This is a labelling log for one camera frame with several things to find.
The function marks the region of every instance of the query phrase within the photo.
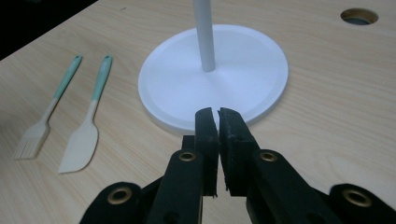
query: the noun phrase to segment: white round base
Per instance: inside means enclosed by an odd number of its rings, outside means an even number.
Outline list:
[[[285,90],[289,68],[279,45],[247,27],[214,25],[216,69],[204,72],[196,29],[164,41],[140,71],[139,95],[165,129],[194,134],[195,113],[221,107],[239,112],[247,124],[261,119]],[[219,127],[219,115],[213,111]]]

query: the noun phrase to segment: spatula handle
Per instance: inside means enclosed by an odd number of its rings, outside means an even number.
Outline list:
[[[102,61],[102,65],[100,66],[99,73],[96,78],[95,89],[93,90],[93,101],[98,101],[102,94],[102,90],[106,84],[112,61],[113,57],[111,57],[111,55],[107,55]]]
[[[66,87],[69,84],[70,80],[72,79],[73,75],[76,73],[79,63],[81,63],[81,59],[82,59],[82,56],[78,55],[75,57],[73,62],[70,63],[70,66],[67,69],[66,73],[64,74],[64,78],[62,79],[61,84],[59,84],[58,90],[53,95],[53,99],[59,100],[59,98],[61,98],[62,94],[64,94],[64,90],[66,89]]]

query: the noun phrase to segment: white pole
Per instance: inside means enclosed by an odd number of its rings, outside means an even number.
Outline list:
[[[204,72],[215,70],[215,47],[213,44],[213,24],[210,0],[192,0],[194,7],[195,26],[201,63]]]

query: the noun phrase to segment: light wood tabletop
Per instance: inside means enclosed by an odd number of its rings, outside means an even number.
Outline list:
[[[396,208],[396,2],[212,0],[215,24],[273,38],[289,63],[278,105],[249,127],[261,148],[281,153],[313,188],[350,183]],[[355,25],[341,13],[370,9]],[[182,135],[153,122],[137,80],[149,54],[193,28],[192,1],[100,0],[0,62],[0,223],[79,223],[105,187],[145,187],[162,176]],[[36,159],[13,160],[73,58],[80,67],[49,119]],[[71,133],[86,115],[104,56],[113,64],[95,115],[98,144],[83,170],[58,174]],[[204,198],[203,223],[250,223],[245,198]]]

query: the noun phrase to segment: round hole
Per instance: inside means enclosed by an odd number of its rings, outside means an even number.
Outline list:
[[[178,155],[178,158],[181,161],[193,161],[193,160],[195,160],[196,156],[195,156],[195,154],[193,154],[191,152],[183,152],[180,155]]]
[[[264,161],[276,161],[277,160],[277,156],[271,152],[263,152],[262,154],[260,154],[260,157]]]
[[[354,189],[344,189],[343,195],[347,201],[360,207],[370,207],[372,200],[365,194]]]
[[[163,216],[163,222],[166,224],[177,224],[179,215],[176,212],[168,212]]]
[[[350,8],[341,13],[341,19],[354,25],[369,25],[378,21],[378,15],[364,8]]]
[[[308,215],[306,215],[306,218],[308,218],[309,222],[312,224],[324,224],[326,223],[326,221],[324,220],[324,218],[316,213],[308,213]]]
[[[125,203],[132,197],[131,189],[127,187],[120,187],[113,189],[107,196],[107,201],[111,204]]]

